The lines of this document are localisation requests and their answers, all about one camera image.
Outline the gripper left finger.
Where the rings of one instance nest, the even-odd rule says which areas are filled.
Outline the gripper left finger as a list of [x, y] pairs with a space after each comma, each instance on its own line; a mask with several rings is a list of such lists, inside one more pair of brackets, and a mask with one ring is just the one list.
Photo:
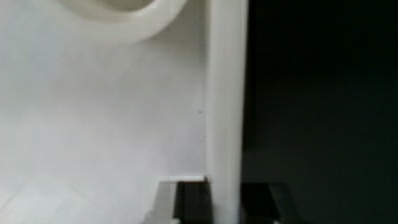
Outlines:
[[160, 183], [147, 224], [213, 224], [211, 190], [206, 181]]

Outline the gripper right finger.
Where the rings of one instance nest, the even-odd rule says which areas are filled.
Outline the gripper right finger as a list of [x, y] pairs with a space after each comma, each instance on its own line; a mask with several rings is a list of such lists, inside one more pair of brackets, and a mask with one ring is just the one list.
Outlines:
[[302, 224], [289, 188], [282, 183], [241, 184], [241, 224]]

